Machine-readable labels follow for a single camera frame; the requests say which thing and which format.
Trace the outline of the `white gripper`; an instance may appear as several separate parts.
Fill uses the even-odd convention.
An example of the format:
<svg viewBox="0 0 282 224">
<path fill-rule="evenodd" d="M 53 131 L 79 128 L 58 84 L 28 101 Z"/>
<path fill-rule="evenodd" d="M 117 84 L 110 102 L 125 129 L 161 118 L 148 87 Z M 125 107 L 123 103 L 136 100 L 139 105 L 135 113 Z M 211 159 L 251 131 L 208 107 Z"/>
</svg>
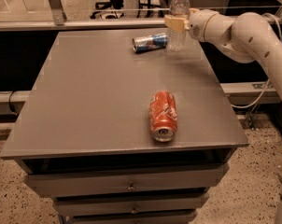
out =
<svg viewBox="0 0 282 224">
<path fill-rule="evenodd" d="M 218 14 L 217 11 L 209 9 L 200 10 L 199 8 L 191 7 L 189 20 L 184 17 L 166 15 L 164 22 L 168 28 L 175 32 L 184 33 L 189 30 L 189 34 L 193 39 L 200 42 L 215 43 L 218 35 L 212 20 Z"/>
</svg>

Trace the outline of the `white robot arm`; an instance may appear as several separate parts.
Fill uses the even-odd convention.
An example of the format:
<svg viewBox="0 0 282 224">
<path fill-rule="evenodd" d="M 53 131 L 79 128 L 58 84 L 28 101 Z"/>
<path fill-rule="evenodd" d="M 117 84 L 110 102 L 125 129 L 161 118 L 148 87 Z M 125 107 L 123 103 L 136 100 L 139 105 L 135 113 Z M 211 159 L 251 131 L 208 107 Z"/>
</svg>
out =
<svg viewBox="0 0 282 224">
<path fill-rule="evenodd" d="M 282 41 L 270 26 L 269 15 L 248 12 L 224 16 L 217 11 L 193 8 L 178 19 L 168 15 L 165 24 L 200 42 L 214 45 L 238 63 L 258 63 L 282 101 Z M 282 224 L 282 135 L 270 140 L 253 138 L 253 145 L 231 156 L 231 170 L 191 224 Z M 279 145 L 276 157 L 263 145 Z"/>
</svg>

